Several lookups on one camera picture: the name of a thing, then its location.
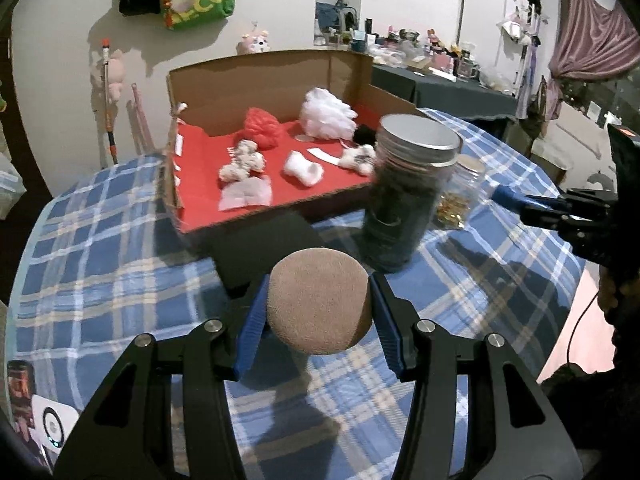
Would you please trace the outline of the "white fluffy bunny keychain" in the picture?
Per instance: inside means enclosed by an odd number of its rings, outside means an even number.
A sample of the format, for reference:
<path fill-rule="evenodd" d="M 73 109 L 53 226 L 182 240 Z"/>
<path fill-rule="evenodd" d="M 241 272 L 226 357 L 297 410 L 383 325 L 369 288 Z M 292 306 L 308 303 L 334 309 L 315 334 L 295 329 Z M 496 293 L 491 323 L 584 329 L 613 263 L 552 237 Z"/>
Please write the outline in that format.
<path fill-rule="evenodd" d="M 356 172 L 361 177 L 370 177 L 374 169 L 375 149 L 370 144 L 357 145 L 354 148 L 343 148 L 338 166 Z"/>

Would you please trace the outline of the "black pom pom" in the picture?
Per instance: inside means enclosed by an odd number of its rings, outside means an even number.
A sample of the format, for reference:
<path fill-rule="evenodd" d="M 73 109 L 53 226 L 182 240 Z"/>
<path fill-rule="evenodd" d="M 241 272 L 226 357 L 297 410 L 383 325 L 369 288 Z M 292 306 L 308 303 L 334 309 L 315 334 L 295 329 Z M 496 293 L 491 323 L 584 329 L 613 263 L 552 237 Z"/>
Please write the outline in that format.
<path fill-rule="evenodd" d="M 359 125 L 352 136 L 352 143 L 360 146 L 375 146 L 376 130 L 367 125 Z"/>

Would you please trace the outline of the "tan round powder puff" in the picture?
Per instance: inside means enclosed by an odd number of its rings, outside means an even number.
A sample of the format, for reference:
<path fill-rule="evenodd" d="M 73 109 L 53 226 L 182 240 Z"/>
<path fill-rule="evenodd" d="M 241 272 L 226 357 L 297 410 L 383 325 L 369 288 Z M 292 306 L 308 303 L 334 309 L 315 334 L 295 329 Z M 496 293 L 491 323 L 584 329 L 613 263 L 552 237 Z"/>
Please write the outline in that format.
<path fill-rule="evenodd" d="M 355 258 L 335 249 L 293 252 L 270 273 L 267 321 L 280 341 L 298 352 L 346 351 L 372 325 L 369 275 Z"/>

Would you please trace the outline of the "white mesh bath pouf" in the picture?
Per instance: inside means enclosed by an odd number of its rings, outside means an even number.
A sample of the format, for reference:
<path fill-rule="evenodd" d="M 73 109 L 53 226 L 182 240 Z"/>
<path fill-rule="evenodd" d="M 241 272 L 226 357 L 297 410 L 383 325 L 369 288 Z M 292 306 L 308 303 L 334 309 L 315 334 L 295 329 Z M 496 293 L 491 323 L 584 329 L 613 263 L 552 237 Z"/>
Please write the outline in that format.
<path fill-rule="evenodd" d="M 299 122 L 307 136 L 320 140 L 352 140 L 358 114 L 329 90 L 308 91 L 299 114 Z"/>

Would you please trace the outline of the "white cloth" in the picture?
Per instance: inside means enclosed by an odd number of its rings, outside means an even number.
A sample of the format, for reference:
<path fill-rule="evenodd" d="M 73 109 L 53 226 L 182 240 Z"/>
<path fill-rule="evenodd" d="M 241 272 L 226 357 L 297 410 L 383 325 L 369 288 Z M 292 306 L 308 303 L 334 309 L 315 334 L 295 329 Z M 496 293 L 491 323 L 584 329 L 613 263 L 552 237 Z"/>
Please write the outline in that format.
<path fill-rule="evenodd" d="M 285 176 L 296 179 L 305 188 L 312 188 L 323 178 L 323 167 L 318 162 L 311 162 L 298 151 L 288 154 L 282 172 Z"/>

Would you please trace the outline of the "white gauze pad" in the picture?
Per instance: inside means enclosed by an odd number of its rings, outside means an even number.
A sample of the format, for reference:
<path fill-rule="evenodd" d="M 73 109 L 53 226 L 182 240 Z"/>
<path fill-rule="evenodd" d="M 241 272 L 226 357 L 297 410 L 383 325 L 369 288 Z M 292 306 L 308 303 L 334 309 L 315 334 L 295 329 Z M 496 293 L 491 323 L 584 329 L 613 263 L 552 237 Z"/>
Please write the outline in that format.
<path fill-rule="evenodd" d="M 271 180 L 268 177 L 249 177 L 226 185 L 218 204 L 220 211 L 246 207 L 269 207 L 272 203 Z"/>

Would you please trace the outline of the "cream chunky knit scrunchie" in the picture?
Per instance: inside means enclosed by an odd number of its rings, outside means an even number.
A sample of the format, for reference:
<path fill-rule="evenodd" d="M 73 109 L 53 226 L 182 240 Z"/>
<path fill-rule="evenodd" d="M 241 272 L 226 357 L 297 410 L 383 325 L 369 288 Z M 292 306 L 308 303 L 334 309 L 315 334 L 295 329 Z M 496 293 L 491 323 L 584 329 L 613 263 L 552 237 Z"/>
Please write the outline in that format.
<path fill-rule="evenodd" d="M 230 162 L 218 171 L 218 179 L 224 184 L 243 181 L 262 174 L 266 169 L 265 157 L 252 140 L 244 139 L 228 148 L 228 155 Z"/>

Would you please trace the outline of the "coral red bath pouf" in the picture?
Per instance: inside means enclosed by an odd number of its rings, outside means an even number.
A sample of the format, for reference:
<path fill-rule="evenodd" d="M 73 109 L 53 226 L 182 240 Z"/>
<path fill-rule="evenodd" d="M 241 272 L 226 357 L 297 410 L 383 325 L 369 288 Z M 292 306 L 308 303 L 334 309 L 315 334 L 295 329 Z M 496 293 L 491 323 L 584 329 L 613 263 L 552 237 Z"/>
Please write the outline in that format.
<path fill-rule="evenodd" d="M 271 150 L 280 143 L 282 125 L 273 115 L 258 107 L 251 107 L 244 120 L 244 138 L 256 143 L 260 150 Z"/>

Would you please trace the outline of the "blue and white sock roll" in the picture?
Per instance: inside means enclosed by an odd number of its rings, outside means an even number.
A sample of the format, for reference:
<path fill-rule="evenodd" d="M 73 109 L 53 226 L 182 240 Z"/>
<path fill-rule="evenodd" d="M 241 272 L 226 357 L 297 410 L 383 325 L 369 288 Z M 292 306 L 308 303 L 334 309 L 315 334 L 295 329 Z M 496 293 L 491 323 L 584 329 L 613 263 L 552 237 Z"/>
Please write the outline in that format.
<path fill-rule="evenodd" d="M 509 210 L 518 210 L 522 204 L 521 194 L 505 185 L 497 185 L 492 191 L 491 199 L 499 206 Z"/>

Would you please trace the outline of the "white square device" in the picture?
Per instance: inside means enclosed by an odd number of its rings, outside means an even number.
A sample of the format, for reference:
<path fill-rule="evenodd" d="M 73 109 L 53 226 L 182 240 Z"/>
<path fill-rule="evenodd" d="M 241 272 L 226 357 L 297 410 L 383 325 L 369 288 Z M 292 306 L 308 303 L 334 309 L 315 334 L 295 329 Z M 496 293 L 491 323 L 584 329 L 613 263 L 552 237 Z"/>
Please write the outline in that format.
<path fill-rule="evenodd" d="M 55 454 L 61 452 L 78 419 L 76 408 L 38 394 L 32 396 L 32 436 L 43 448 Z"/>

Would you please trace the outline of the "purple curtain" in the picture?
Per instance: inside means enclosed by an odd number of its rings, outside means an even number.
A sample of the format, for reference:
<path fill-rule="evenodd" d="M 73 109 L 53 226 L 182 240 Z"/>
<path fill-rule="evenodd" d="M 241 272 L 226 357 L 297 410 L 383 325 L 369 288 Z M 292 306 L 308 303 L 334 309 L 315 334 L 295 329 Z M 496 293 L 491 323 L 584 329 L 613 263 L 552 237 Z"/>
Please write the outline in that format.
<path fill-rule="evenodd" d="M 546 118 L 559 117 L 563 79 L 611 79 L 638 63 L 639 34 L 620 4 L 608 10 L 597 0 L 570 0 L 568 19 L 549 63 Z"/>

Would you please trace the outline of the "tall glass jar dark contents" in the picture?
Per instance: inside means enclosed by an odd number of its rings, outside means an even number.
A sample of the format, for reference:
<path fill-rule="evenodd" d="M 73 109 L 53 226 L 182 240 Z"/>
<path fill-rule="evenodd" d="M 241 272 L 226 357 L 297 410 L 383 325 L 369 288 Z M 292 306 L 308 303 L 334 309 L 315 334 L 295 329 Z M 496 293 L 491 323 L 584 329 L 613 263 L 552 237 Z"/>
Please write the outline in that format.
<path fill-rule="evenodd" d="M 381 118 L 361 229 L 360 252 L 373 269 L 397 272 L 408 264 L 454 172 L 462 144 L 457 133 L 425 116 Z"/>

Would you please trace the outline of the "dark green covered side table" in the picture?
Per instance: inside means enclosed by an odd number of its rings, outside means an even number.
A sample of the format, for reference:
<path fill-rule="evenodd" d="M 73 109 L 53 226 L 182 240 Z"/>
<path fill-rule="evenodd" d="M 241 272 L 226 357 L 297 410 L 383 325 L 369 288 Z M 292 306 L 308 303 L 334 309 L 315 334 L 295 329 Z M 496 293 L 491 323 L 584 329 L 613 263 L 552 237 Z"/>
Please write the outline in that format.
<path fill-rule="evenodd" d="M 475 81 L 451 82 L 405 68 L 373 66 L 371 84 L 412 103 L 465 120 L 515 118 L 518 101 Z"/>

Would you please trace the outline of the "white wardrobe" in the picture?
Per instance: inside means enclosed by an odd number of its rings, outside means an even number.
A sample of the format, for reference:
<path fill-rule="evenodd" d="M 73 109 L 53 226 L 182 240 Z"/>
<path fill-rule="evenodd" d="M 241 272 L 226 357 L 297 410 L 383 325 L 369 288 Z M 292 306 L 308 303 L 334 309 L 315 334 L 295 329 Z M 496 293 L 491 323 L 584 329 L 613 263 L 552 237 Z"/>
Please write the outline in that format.
<path fill-rule="evenodd" d="M 518 0 L 462 0 L 459 44 L 472 44 L 480 67 L 493 67 L 512 82 L 520 72 L 522 46 L 502 28 Z"/>

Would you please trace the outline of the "black EXOTOO box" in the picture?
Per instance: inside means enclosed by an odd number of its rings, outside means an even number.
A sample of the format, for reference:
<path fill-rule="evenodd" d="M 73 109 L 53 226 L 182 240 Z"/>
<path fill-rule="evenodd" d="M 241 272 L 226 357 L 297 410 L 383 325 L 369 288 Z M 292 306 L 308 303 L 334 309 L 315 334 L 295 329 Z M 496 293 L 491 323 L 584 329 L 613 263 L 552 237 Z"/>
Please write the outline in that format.
<path fill-rule="evenodd" d="M 322 246 L 319 233 L 302 216 L 285 211 L 223 226 L 207 242 L 206 249 L 224 291 L 230 299 L 236 299 L 286 256 Z"/>

